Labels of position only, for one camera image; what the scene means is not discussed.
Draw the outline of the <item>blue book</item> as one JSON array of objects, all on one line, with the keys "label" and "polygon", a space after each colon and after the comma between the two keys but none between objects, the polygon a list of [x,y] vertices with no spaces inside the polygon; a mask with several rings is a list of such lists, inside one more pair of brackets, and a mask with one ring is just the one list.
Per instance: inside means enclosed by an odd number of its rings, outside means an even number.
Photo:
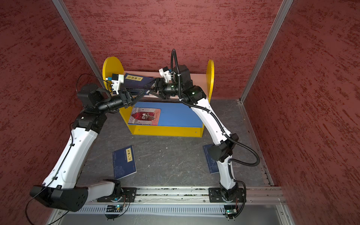
[{"label": "blue book", "polygon": [[203,148],[203,151],[205,154],[209,172],[210,172],[210,174],[214,174],[214,173],[219,173],[219,169],[218,169],[218,165],[217,165],[216,161],[210,156],[209,148],[211,146],[212,146],[212,144],[207,144],[207,145],[204,145],[202,148]]},{"label": "blue book", "polygon": [[143,89],[144,86],[149,84],[155,78],[147,77],[147,76],[140,76],[140,75],[133,75],[126,73],[124,76],[124,83],[121,87],[126,89]]},{"label": "blue book", "polygon": [[115,150],[112,153],[113,174],[116,180],[130,176],[137,172],[133,146]]}]

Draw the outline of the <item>red Hamlet picture book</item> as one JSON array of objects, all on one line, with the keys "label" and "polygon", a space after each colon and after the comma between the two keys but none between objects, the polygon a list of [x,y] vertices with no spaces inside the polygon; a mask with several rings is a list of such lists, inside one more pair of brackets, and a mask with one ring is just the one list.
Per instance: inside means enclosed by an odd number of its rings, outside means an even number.
[{"label": "red Hamlet picture book", "polygon": [[161,109],[134,107],[128,120],[129,125],[157,126]]}]

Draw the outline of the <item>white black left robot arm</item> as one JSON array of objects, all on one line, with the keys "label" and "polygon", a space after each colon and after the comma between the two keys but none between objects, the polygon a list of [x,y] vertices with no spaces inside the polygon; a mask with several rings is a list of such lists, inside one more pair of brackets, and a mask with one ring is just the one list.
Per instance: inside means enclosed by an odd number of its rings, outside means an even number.
[{"label": "white black left robot arm", "polygon": [[89,149],[100,133],[107,113],[132,107],[144,95],[144,89],[136,90],[137,96],[126,89],[111,96],[106,89],[96,84],[87,84],[77,93],[83,110],[70,126],[70,137],[56,165],[40,186],[33,186],[32,199],[42,205],[69,212],[80,210],[86,203],[102,197],[112,202],[125,200],[120,182],[105,180],[88,187],[78,187],[77,180],[82,171]]}]

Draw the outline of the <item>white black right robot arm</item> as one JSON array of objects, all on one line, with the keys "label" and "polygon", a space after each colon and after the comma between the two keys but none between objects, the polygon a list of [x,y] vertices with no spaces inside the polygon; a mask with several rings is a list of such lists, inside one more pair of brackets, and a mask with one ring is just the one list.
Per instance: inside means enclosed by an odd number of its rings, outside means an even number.
[{"label": "white black right robot arm", "polygon": [[231,163],[234,143],[229,138],[237,135],[223,126],[218,116],[212,110],[206,93],[200,86],[194,85],[190,71],[185,65],[168,67],[159,70],[160,78],[151,81],[145,87],[151,94],[161,98],[169,99],[178,96],[182,104],[191,108],[207,128],[213,140],[213,145],[208,149],[208,154],[216,161],[220,175],[220,193],[224,201],[230,202],[236,197],[238,185],[233,180]]}]

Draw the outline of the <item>yellow pink blue bookshelf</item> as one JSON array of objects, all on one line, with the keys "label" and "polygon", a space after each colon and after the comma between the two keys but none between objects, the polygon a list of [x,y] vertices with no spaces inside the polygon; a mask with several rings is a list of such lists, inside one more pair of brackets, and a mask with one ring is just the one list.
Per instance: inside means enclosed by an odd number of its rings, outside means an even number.
[{"label": "yellow pink blue bookshelf", "polygon": [[[141,72],[126,71],[122,63],[116,57],[108,57],[103,64],[102,75],[107,78],[112,74],[132,74],[136,77],[160,77],[159,72]],[[209,60],[206,74],[191,74],[194,85],[200,86],[210,99],[212,98],[215,78],[214,61]],[[119,110],[124,122],[132,135],[145,136],[168,136],[168,137],[202,137],[204,125],[200,118],[184,104],[179,102],[178,97],[171,97],[165,102],[159,102],[161,99],[155,96],[145,96],[135,107],[140,108],[157,108],[161,110],[159,122],[154,125],[129,124],[133,107],[122,108]]]}]

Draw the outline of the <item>left aluminium corner profile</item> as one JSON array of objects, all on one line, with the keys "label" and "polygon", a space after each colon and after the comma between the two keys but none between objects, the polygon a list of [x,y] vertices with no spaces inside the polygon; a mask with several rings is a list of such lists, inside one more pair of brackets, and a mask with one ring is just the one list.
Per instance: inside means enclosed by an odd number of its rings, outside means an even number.
[{"label": "left aluminium corner profile", "polygon": [[80,31],[78,30],[75,22],[73,21],[64,1],[52,0],[52,3],[54,4],[54,6],[57,9],[58,13],[60,14],[61,18],[63,19],[63,21],[64,21],[65,25],[67,26],[68,30],[70,31],[72,37],[76,41],[78,47],[80,48],[83,56],[85,57],[86,61],[88,62],[94,75],[97,77],[97,79],[101,83],[102,87],[105,88],[103,77],[102,77],[102,72],[100,71],[99,66],[97,65],[89,48],[87,47],[84,39],[82,38]]}]

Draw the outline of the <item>aluminium corner profile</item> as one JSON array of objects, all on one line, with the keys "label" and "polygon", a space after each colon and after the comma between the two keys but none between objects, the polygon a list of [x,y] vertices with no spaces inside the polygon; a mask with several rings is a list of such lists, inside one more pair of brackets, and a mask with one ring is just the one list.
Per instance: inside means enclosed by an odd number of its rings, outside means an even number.
[{"label": "aluminium corner profile", "polygon": [[252,85],[254,84],[259,72],[260,72],[260,69],[263,65],[263,63],[265,62],[265,59],[277,37],[277,34],[291,8],[291,5],[293,4],[293,0],[283,0],[281,5],[280,5],[280,8],[277,12],[277,15],[274,19],[274,22],[271,26],[271,29],[266,37],[266,40],[261,48],[261,51],[259,53],[259,56],[258,56],[258,59],[254,65],[254,68],[250,74],[250,77],[249,77],[249,80],[247,81],[247,84],[245,86],[245,89],[240,97],[240,103],[241,104],[244,104],[245,103],[245,100],[251,90],[251,87]]},{"label": "aluminium corner profile", "polygon": [[54,4],[54,6],[57,9],[58,13],[60,14],[61,18],[63,19],[63,21],[64,21],[65,25],[67,26],[68,30],[70,31],[72,37],[76,41],[78,47],[80,48],[83,56],[85,57],[86,61],[88,62],[94,75],[97,77],[97,79],[101,83],[102,87],[105,88],[103,77],[102,77],[102,72],[100,71],[99,66],[97,65],[89,48],[87,47],[84,39],[82,38],[80,31],[78,30],[75,22],[73,21],[64,1],[52,0],[52,3]]}]

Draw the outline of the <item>left controller circuit board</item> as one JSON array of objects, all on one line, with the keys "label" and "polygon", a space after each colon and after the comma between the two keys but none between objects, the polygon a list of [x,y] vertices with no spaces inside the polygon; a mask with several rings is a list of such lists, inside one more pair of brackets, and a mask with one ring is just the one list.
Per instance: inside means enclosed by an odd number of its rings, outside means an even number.
[{"label": "left controller circuit board", "polygon": [[106,213],[122,213],[123,206],[120,205],[108,205],[106,207]]}]

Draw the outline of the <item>controller circuit board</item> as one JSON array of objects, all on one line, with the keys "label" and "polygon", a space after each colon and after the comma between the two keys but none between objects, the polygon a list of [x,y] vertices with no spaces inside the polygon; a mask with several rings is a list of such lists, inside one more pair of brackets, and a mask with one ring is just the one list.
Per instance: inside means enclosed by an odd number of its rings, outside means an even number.
[{"label": "controller circuit board", "polygon": [[225,215],[236,215],[237,207],[235,205],[224,205],[224,214]]},{"label": "controller circuit board", "polygon": [[108,205],[106,207],[106,213],[122,213],[123,206],[120,205]]}]

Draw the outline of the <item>right controller circuit board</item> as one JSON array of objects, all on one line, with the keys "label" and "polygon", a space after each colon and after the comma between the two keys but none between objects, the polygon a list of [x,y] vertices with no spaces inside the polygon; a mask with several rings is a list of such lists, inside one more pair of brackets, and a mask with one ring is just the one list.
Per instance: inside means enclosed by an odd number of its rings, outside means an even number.
[{"label": "right controller circuit board", "polygon": [[224,205],[224,214],[225,215],[236,215],[237,207],[235,205]]}]

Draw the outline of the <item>right aluminium corner profile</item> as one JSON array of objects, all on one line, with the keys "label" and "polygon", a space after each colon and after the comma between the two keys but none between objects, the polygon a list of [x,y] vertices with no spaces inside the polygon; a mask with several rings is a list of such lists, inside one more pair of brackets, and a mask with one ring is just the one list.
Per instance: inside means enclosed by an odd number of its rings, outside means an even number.
[{"label": "right aluminium corner profile", "polygon": [[249,77],[249,80],[247,81],[247,84],[245,86],[245,89],[240,97],[240,103],[241,104],[244,104],[245,103],[245,100],[251,90],[251,87],[252,85],[254,84],[259,72],[260,72],[260,69],[263,65],[263,63],[265,62],[265,59],[277,37],[277,34],[291,8],[291,5],[293,4],[293,0],[283,0],[281,5],[280,5],[280,8],[277,12],[277,15],[274,19],[274,22],[271,26],[271,29],[266,37],[266,40],[261,48],[261,51],[259,53],[259,56],[258,56],[258,59],[254,65],[254,68],[250,74],[250,77]]}]

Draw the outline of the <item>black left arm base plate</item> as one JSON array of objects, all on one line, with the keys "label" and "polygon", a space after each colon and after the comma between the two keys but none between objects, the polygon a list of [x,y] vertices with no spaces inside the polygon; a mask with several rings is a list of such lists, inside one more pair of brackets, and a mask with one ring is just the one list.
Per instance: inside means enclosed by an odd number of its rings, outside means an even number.
[{"label": "black left arm base plate", "polygon": [[137,193],[136,187],[122,187],[119,189],[120,193],[111,194],[110,196],[105,196],[97,199],[99,203],[123,203],[130,202],[133,203]]}]

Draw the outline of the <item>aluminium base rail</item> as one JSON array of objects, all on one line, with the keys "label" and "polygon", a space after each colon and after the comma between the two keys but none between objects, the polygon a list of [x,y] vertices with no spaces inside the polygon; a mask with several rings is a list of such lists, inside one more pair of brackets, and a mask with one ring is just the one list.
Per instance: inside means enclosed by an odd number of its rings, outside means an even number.
[{"label": "aluminium base rail", "polygon": [[[209,201],[209,187],[137,186],[132,204],[216,204]],[[247,186],[246,203],[250,205],[287,204],[281,187]]]}]

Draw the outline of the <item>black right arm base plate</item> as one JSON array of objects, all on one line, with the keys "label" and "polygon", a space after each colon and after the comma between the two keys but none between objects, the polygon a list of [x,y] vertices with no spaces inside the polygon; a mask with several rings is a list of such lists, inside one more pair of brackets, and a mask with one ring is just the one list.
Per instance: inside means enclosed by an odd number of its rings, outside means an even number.
[{"label": "black right arm base plate", "polygon": [[209,191],[209,201],[211,203],[242,203],[244,201],[244,189],[239,188],[236,195],[229,200],[225,200],[221,194],[221,188],[219,187],[210,187]]}]

